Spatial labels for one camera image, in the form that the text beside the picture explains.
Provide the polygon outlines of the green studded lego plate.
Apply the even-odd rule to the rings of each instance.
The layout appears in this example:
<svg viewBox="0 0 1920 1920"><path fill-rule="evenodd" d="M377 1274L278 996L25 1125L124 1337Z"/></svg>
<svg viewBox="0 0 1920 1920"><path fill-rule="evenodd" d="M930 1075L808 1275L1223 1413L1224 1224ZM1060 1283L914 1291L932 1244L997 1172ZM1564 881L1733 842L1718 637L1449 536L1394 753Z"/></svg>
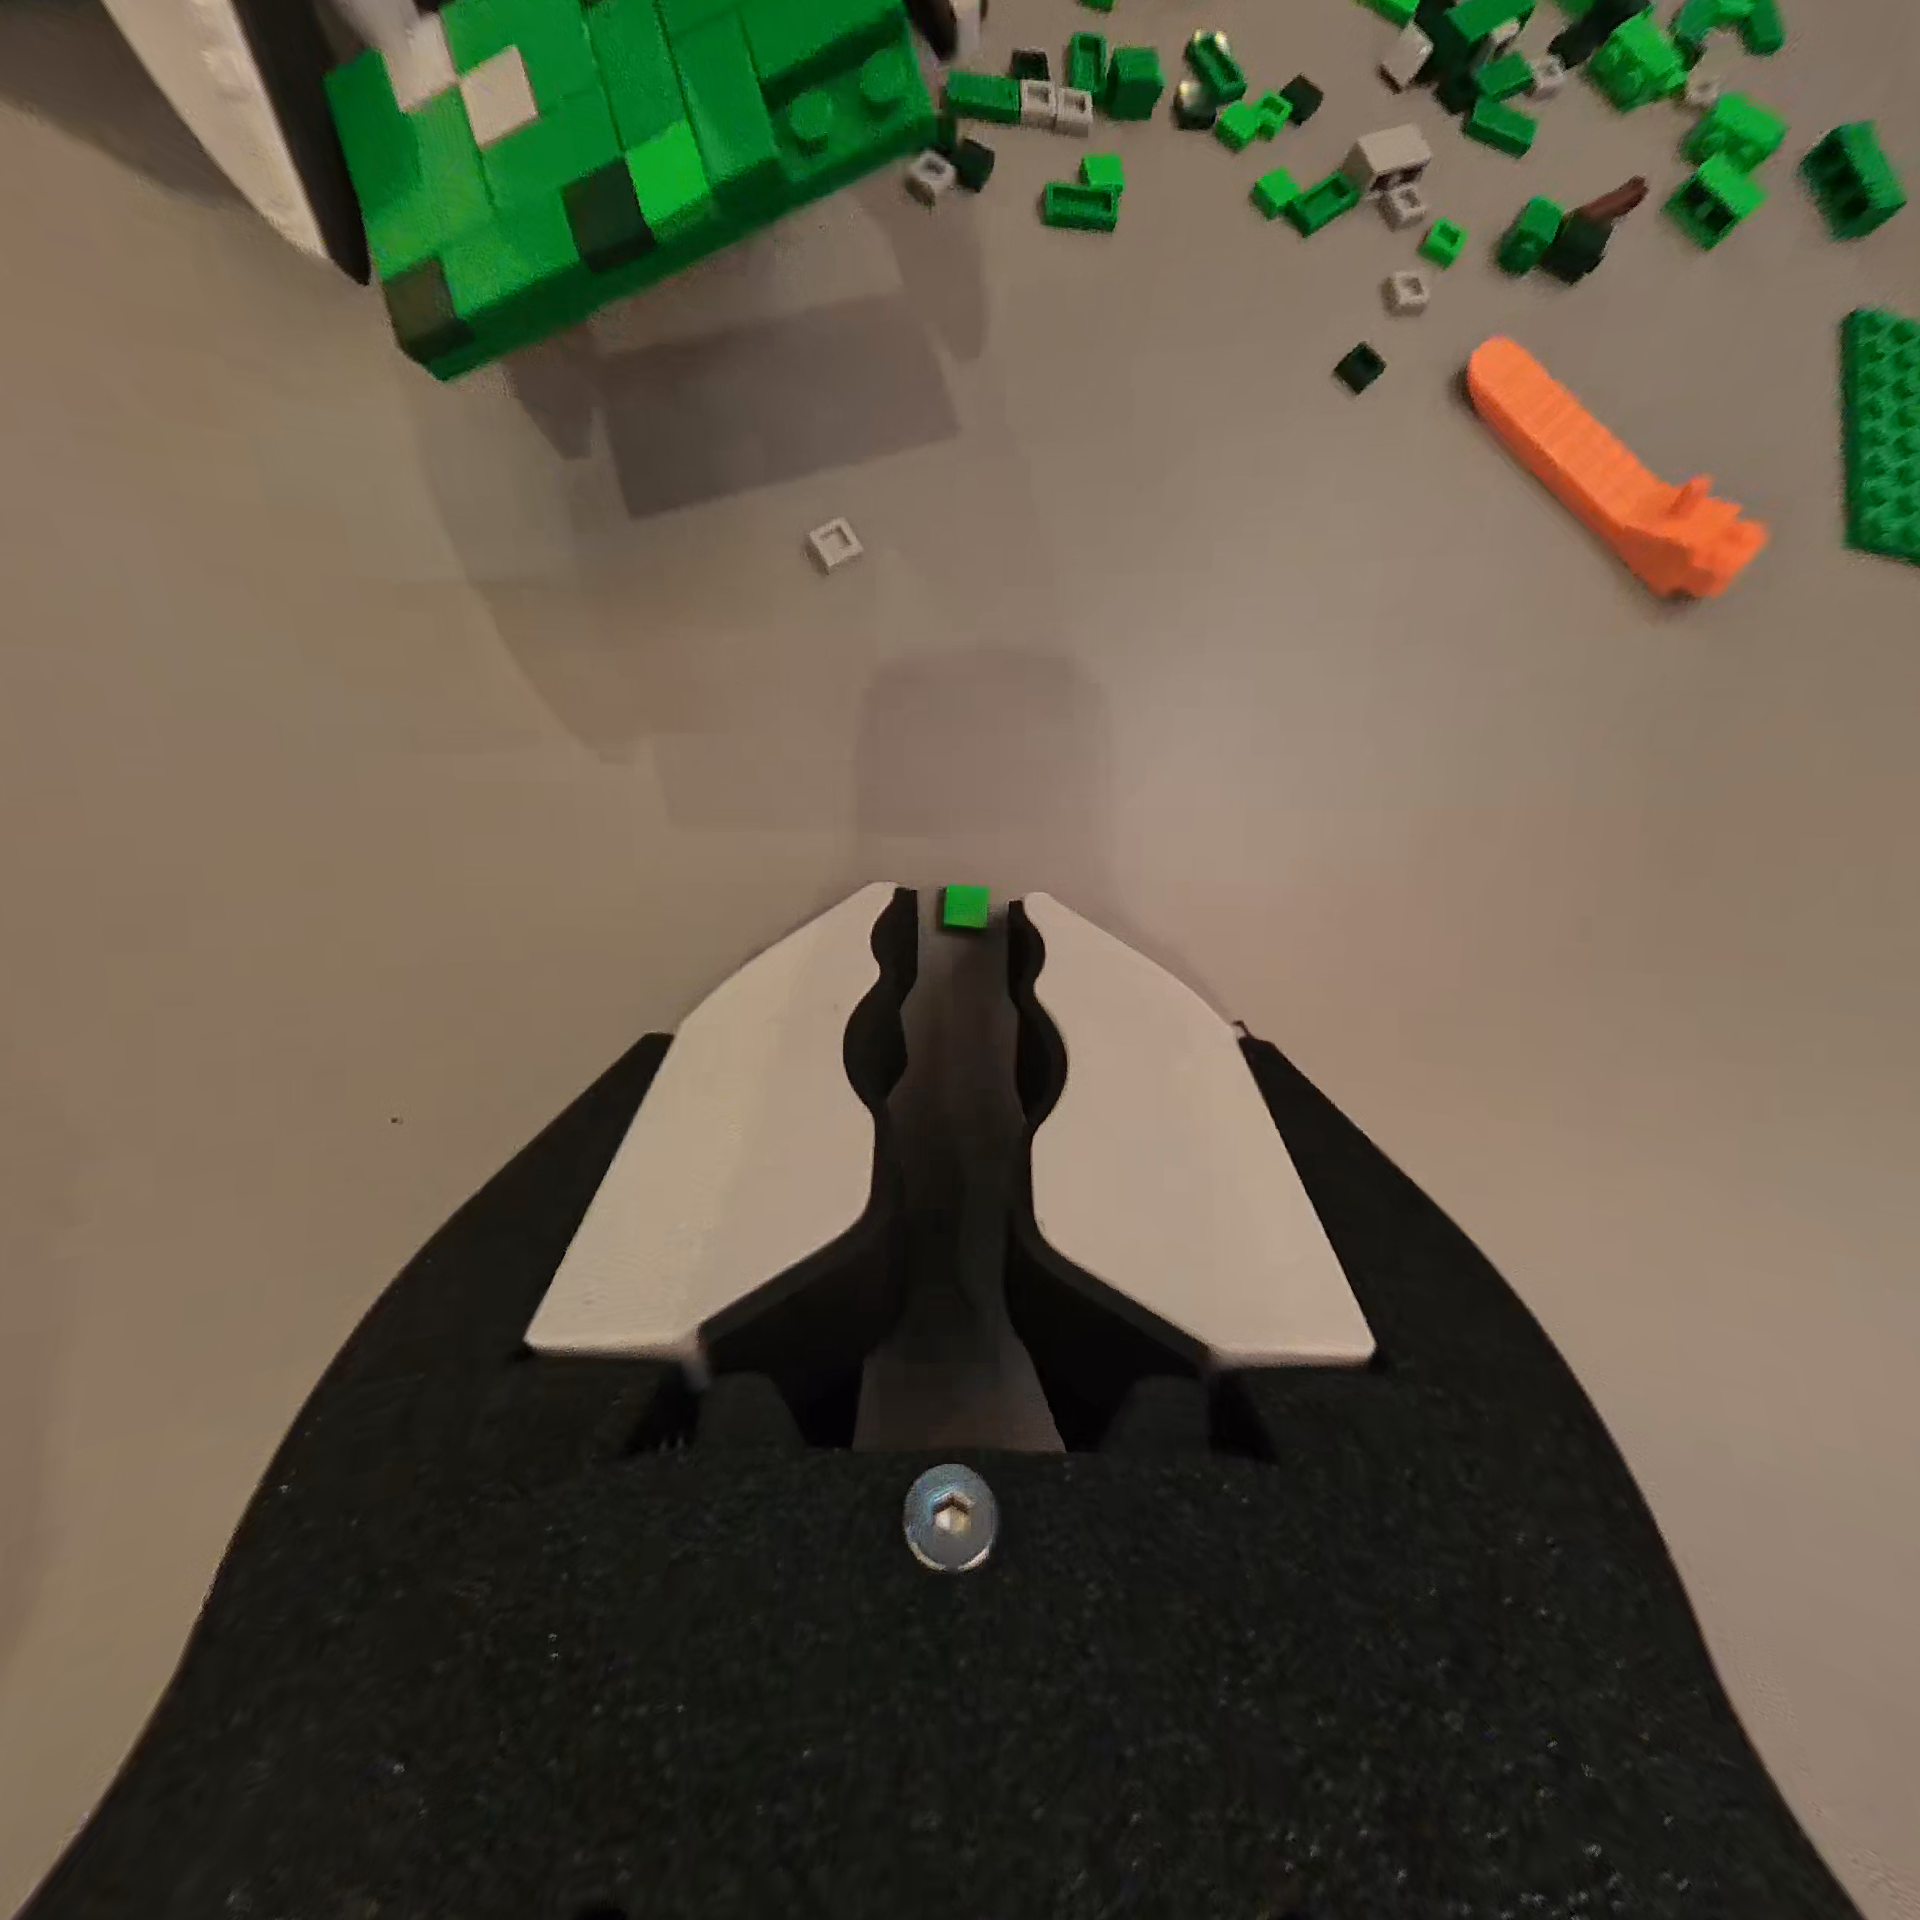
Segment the green studded lego plate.
<svg viewBox="0 0 1920 1920"><path fill-rule="evenodd" d="M1917 321L1857 307L1839 325L1844 538L1917 562Z"/></svg>

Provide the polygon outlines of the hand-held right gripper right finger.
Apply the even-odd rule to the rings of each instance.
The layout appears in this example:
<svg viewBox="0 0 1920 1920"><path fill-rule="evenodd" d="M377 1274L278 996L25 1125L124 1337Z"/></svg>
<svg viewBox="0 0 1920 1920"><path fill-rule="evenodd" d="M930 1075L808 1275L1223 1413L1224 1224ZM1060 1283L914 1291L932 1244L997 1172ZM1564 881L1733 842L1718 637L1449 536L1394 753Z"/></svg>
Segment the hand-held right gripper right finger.
<svg viewBox="0 0 1920 1920"><path fill-rule="evenodd" d="M1049 895L1005 916L1022 1139L1002 1298L1068 1452L1173 1401L1206 1442L1248 1373L1358 1373L1376 1332L1198 989Z"/></svg>

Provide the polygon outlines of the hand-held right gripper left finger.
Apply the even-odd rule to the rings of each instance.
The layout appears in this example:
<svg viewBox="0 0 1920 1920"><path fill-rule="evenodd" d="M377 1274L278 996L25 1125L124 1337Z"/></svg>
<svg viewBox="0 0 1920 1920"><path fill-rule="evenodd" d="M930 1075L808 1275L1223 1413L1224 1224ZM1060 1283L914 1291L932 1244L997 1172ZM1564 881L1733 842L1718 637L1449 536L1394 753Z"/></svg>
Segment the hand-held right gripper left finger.
<svg viewBox="0 0 1920 1920"><path fill-rule="evenodd" d="M761 1377L846 1448L905 1301L889 1119L920 904L854 889L742 962L678 1024L522 1343L648 1361L694 1393Z"/></svg>

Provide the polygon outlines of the green lego plate assembly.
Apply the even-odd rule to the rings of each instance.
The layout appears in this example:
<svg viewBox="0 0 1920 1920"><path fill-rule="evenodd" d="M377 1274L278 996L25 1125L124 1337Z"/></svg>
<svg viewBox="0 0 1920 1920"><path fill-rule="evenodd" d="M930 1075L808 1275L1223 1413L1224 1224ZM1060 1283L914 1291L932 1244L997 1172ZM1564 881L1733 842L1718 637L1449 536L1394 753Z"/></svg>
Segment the green lego plate assembly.
<svg viewBox="0 0 1920 1920"><path fill-rule="evenodd" d="M897 2L413 5L324 75L396 345L450 381L930 144Z"/></svg>

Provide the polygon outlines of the pile of lego pieces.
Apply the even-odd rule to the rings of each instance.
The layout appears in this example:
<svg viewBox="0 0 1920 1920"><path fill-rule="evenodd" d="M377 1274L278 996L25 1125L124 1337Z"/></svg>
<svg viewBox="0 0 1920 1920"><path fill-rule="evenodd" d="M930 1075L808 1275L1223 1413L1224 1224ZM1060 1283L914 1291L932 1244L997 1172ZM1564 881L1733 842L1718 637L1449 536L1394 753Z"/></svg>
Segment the pile of lego pieces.
<svg viewBox="0 0 1920 1920"><path fill-rule="evenodd" d="M1538 5L1365 5L1396 27L1378 66L1382 85L1407 96L1429 89L1430 104L1487 153L1522 160L1530 153L1538 115L1530 111L1585 74L1616 112L1684 98L1694 115L1679 153L1686 179L1664 201L1664 218L1700 251L1724 243L1764 201L1761 175L1782 147L1785 121L1740 89L1710 87L1700 72L1717 33L1734 33L1750 57L1774 57L1785 45L1780 5L1678 5L1670 23L1658 5L1556 5L1566 27L1538 52L1520 43ZM1088 133L1104 112L1133 123L1151 115L1166 92L1161 57L1149 45L1108 43L1102 33L1069 37L1063 69L1053 74L1041 50L1012 50L1002 75L985 75L965 59L943 64L943 104L926 160L914 160L912 186L977 191L993 153L965 123ZM1241 153L1284 128L1302 128L1318 112L1322 89L1293 77L1265 92L1250 89L1232 40L1213 27L1189 37L1186 72L1169 95L1180 128L1209 133ZM1287 221L1312 239L1359 207L1381 208L1396 231L1423 224L1422 268L1382 285L1394 316L1423 312L1429 281L1449 271L1471 239L1468 226L1442 219L1423 200L1430 152L1412 123L1358 138L1351 153L1322 179L1302 184L1287 167L1270 167L1250 184L1262 218ZM1830 239L1854 243L1881 228L1905 207L1896 169L1887 164L1879 123L1839 123L1798 162L1798 177ZM1039 191L1044 226L1110 233L1118 226L1125 169L1110 153L1079 160L1069 180ZM1548 274L1556 283L1590 280L1613 233L1645 203L1647 180L1624 179L1594 200L1564 207L1534 194L1501 228L1493 261L1498 274Z"/></svg>

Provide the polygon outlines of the orange brick separator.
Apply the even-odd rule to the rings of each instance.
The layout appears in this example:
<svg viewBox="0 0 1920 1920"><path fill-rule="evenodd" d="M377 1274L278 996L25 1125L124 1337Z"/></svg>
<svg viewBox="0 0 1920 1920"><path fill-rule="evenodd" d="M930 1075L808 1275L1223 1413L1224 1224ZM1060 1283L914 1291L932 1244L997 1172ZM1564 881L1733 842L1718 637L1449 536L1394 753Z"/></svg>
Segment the orange brick separator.
<svg viewBox="0 0 1920 1920"><path fill-rule="evenodd" d="M1713 600L1764 552L1769 529L1710 475L1662 481L1516 341L1478 343L1463 378L1504 451L1647 593Z"/></svg>

